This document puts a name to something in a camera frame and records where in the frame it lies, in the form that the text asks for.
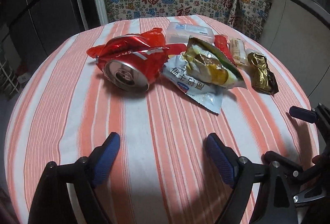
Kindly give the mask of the gold foil wrapper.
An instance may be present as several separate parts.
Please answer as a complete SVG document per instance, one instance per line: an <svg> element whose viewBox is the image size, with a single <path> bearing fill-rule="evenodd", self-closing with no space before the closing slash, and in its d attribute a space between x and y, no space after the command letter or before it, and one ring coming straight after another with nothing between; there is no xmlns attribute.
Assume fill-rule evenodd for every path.
<svg viewBox="0 0 330 224"><path fill-rule="evenodd" d="M269 69L267 58L257 52L251 52L247 55L248 62L251 66L251 85L257 92L268 95L275 95L279 92L275 75Z"/></svg>

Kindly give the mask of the silver white snack wrapper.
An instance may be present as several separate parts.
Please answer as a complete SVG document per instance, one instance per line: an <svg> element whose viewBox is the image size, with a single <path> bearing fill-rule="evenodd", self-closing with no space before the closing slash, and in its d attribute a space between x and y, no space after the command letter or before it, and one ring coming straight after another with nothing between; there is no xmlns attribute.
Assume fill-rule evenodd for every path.
<svg viewBox="0 0 330 224"><path fill-rule="evenodd" d="M188 75L188 62L182 55L172 56L163 65L162 75L207 110L217 115L220 113L223 88Z"/></svg>

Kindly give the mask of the green yellow snack wrapper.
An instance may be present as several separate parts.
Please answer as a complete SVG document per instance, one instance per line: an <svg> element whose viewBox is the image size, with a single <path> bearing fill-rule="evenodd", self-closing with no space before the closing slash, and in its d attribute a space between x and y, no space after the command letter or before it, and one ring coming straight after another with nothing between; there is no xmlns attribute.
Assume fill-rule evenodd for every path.
<svg viewBox="0 0 330 224"><path fill-rule="evenodd" d="M217 47L195 37L189 37L183 54L186 71L204 83L223 88L246 88L242 74Z"/></svg>

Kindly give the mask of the crushed red cola can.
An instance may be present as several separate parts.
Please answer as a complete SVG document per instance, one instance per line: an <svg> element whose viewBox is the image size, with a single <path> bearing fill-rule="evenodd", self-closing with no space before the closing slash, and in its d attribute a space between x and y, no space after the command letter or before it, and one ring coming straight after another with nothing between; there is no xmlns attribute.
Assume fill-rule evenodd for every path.
<svg viewBox="0 0 330 224"><path fill-rule="evenodd" d="M169 47L152 45L141 34L127 34L88 49L87 55L115 86L130 92L146 92L159 77Z"/></svg>

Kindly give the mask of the red plastic bag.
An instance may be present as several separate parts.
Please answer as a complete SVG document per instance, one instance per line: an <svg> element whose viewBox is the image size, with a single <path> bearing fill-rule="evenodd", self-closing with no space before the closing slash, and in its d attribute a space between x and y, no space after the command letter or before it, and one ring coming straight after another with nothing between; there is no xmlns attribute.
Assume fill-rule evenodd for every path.
<svg viewBox="0 0 330 224"><path fill-rule="evenodd" d="M186 50L183 43L166 44L166 38L162 33L162 28L153 28L141 34L126 34L110 39L102 45L91 47L86 51L87 55L93 59L111 56L117 53L125 53L134 50L145 50L166 47L168 54L180 54Z"/></svg>

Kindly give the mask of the grey kitchen counter cabinet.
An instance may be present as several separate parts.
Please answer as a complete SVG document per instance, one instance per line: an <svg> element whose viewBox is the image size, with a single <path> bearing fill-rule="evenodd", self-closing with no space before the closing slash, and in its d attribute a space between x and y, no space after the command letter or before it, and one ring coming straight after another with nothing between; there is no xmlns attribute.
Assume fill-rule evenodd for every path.
<svg viewBox="0 0 330 224"><path fill-rule="evenodd" d="M260 44L290 71L310 104L329 106L329 13L314 0L272 0Z"/></svg>

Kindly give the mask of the beige snack bar packet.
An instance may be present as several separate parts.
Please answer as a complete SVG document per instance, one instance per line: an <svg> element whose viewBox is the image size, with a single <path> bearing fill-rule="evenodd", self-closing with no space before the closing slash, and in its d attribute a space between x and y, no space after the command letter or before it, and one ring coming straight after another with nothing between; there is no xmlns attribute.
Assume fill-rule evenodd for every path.
<svg viewBox="0 0 330 224"><path fill-rule="evenodd" d="M236 65L246 66L248 64L243 40L232 38L230 40L229 50Z"/></svg>

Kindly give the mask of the pink striped tablecloth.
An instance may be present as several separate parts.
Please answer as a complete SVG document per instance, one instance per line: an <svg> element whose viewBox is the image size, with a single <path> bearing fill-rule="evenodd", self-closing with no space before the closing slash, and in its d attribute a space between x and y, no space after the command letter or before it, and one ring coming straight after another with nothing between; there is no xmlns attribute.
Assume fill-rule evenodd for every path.
<svg viewBox="0 0 330 224"><path fill-rule="evenodd" d="M200 15L177 21L243 39L267 57L279 92L231 89L215 115L165 78L142 95L121 91L87 56L88 48L115 36L165 29L171 18L124 20L68 38L29 80L8 124L5 172L20 223L28 221L45 165L88 156L111 132L120 134L121 147L97 194L113 223L214 223L230 188L205 154L209 133L254 163L272 150L310 167L319 152L317 129L289 116L291 106L310 108L310 103L287 68L259 43L218 21Z"/></svg>

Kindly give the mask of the red long snack packet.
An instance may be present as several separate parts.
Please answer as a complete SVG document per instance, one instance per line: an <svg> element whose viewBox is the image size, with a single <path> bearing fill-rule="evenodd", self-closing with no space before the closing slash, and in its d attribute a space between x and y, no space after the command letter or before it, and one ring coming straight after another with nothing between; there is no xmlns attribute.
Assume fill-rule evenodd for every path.
<svg viewBox="0 0 330 224"><path fill-rule="evenodd" d="M222 34L215 35L214 44L228 58L228 60L230 60L230 62L236 66L228 47L228 37Z"/></svg>

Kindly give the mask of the clear plastic box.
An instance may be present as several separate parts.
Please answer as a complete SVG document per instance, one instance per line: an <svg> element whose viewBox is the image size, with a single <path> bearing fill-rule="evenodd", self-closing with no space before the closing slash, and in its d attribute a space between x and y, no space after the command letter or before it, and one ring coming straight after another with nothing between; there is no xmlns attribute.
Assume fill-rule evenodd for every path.
<svg viewBox="0 0 330 224"><path fill-rule="evenodd" d="M167 44L187 44L190 37L201 39L210 44L215 40L215 35L210 28L179 22L170 22L165 32Z"/></svg>

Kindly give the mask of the dark refrigerator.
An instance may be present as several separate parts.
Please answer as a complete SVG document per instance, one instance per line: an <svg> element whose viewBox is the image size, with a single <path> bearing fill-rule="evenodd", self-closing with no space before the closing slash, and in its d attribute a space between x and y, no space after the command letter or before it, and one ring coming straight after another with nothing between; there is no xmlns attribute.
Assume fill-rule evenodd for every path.
<svg viewBox="0 0 330 224"><path fill-rule="evenodd" d="M1 1L15 49L32 69L87 28L80 0Z"/></svg>

